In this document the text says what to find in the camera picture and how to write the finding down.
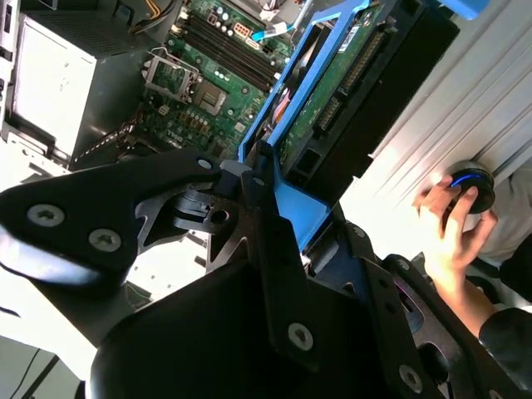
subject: cable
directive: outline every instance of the cable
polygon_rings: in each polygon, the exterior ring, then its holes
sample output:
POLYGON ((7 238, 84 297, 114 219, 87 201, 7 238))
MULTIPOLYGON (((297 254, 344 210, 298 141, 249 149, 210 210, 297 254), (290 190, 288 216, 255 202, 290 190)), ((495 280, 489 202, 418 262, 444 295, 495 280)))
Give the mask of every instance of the cable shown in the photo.
POLYGON ((155 19, 143 19, 142 21, 139 21, 131 30, 130 33, 133 33, 135 35, 138 35, 139 33, 145 32, 148 29, 151 29, 152 27, 156 27, 161 22, 163 22, 174 10, 175 5, 177 4, 177 0, 170 0, 170 3, 163 12, 160 13, 160 15, 155 19))
POLYGON ((18 383, 18 387, 17 389, 15 389, 15 392, 9 397, 9 399, 13 399, 15 397, 15 395, 17 395, 17 392, 18 390, 20 389, 20 387, 22 386, 22 384, 24 383, 24 380, 26 379, 26 376, 27 376, 27 372, 30 371, 30 367, 32 366, 33 364, 33 361, 35 360, 35 357, 37 357, 37 354, 41 351, 41 349, 37 349, 35 351, 35 354, 33 355, 32 357, 32 360, 30 360, 30 362, 28 363, 27 367, 26 367, 26 371, 24 372, 24 375, 22 376, 22 379, 20 380, 20 382, 18 383))
POLYGON ((150 10, 151 10, 151 19, 156 18, 158 16, 157 15, 157 8, 154 7, 154 5, 151 2, 151 0, 145 0, 145 2, 148 5, 148 7, 150 8, 150 10))
POLYGON ((156 19, 160 15, 160 7, 157 5, 154 0, 146 0, 151 6, 155 9, 154 15, 151 16, 151 19, 156 19))

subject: circular hole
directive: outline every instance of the circular hole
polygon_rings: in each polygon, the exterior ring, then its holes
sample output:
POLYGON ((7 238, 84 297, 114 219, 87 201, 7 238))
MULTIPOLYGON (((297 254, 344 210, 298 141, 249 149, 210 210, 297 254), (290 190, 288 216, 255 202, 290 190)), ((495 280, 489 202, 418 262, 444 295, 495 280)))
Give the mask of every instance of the circular hole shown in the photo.
POLYGON ((436 345, 431 342, 424 343, 417 348, 417 351, 423 368, 437 386, 449 380, 449 363, 436 345))
POLYGON ((344 285, 342 288, 349 293, 355 293, 355 288, 353 287, 352 283, 346 283, 346 285, 344 285))
POLYGON ((411 372, 408 372, 408 373, 406 374, 406 378, 408 378, 408 381, 409 381, 412 385, 414 385, 414 384, 417 382, 416 378, 414 377, 414 375, 413 375, 411 372))
POLYGON ((303 330, 296 330, 295 334, 296 337, 299 338, 299 341, 301 341, 301 343, 304 344, 307 341, 307 336, 305 335, 305 332, 303 330))
POLYGON ((390 312, 391 314, 395 314, 396 309, 390 303, 387 303, 385 307, 388 312, 390 312))
POLYGON ((210 217, 210 221, 214 224, 221 224, 229 218, 229 214, 224 210, 215 211, 210 217))

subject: ram slot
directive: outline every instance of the ram slot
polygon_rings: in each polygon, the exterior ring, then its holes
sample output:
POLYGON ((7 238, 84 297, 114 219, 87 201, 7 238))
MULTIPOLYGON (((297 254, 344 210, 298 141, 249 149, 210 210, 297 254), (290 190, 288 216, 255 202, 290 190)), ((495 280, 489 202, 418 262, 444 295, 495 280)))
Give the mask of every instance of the ram slot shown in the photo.
POLYGON ((184 40, 262 91, 269 91, 275 82, 276 70, 264 59, 243 49, 207 22, 192 17, 185 29, 184 40))
POLYGON ((197 32, 200 32, 201 34, 213 40, 212 44, 215 47, 220 45, 224 49, 231 51, 232 54, 234 54, 234 56, 239 60, 246 62, 257 70, 260 70, 264 75, 273 77, 277 72, 277 70, 269 64, 269 61, 263 59, 256 52, 252 52, 248 48, 244 47, 240 44, 240 42, 237 42, 233 38, 220 33, 217 28, 209 25, 202 19, 195 17, 191 18, 188 28, 192 28, 194 31, 197 29, 197 32))

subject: blue plastic bracket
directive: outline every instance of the blue plastic bracket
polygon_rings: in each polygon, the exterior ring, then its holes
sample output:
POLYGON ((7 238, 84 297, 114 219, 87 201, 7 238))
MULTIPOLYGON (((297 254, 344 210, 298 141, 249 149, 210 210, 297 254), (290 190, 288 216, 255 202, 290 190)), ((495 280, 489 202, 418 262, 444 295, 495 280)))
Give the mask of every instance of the blue plastic bracket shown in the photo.
MULTIPOLYGON (((342 44, 346 32, 349 30, 352 21, 358 11, 367 8, 369 0, 348 0, 328 10, 316 12, 312 21, 309 23, 302 39, 299 41, 294 54, 290 58, 288 65, 284 68, 283 74, 272 90, 272 94, 266 100, 262 110, 255 119, 255 122, 248 130, 243 142, 239 147, 239 161, 245 160, 245 144, 251 139, 252 134, 259 128, 261 121, 271 107, 275 93, 282 90, 284 82, 288 79, 288 72, 297 62, 298 54, 303 50, 303 45, 308 39, 314 25, 320 22, 337 19, 334 28, 329 33, 322 50, 310 66, 307 75, 303 79, 300 87, 296 91, 293 99, 284 112, 284 116, 273 130, 272 135, 268 138, 268 143, 275 147, 276 143, 287 133, 293 120, 301 111, 305 101, 310 96, 314 86, 318 83, 320 77, 325 72, 328 63, 334 57, 337 49, 342 44)), ((280 166, 277 157, 275 157, 275 198, 279 208, 279 213, 284 218, 292 222, 293 231, 298 240, 300 250, 303 250, 310 239, 318 231, 325 219, 330 213, 330 208, 322 201, 302 192, 300 189, 285 182, 282 178, 280 166)))
POLYGON ((438 0, 444 6, 456 12, 462 18, 471 20, 479 16, 490 0, 438 0))

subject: black metal bracket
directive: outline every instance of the black metal bracket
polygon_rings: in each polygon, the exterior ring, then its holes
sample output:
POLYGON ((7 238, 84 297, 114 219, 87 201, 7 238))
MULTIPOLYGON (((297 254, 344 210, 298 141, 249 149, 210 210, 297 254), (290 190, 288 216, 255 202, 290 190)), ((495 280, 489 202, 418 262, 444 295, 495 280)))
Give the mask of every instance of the black metal bracket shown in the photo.
POLYGON ((510 397, 519 397, 517 387, 501 372, 495 359, 407 259, 390 255, 384 259, 382 267, 390 272, 395 285, 404 293, 408 301, 407 315, 421 315, 413 337, 424 362, 436 360, 430 354, 435 348, 446 359, 447 377, 433 376, 440 380, 441 391, 454 398, 507 397, 503 392, 513 392, 510 397))
POLYGON ((21 258, 0 260, 45 283, 108 293, 124 283, 137 254, 189 229, 210 233, 208 271, 249 264, 272 348, 316 370, 318 343, 304 334, 314 329, 307 277, 292 225, 278 215, 268 154, 263 146, 254 171, 177 150, 15 187, 0 195, 0 227, 21 258), (295 323, 303 327, 292 331, 295 323))
POLYGON ((315 278, 363 303, 389 387, 401 397, 443 397, 421 364, 392 276, 376 261, 366 232, 346 222, 337 231, 336 253, 315 278))

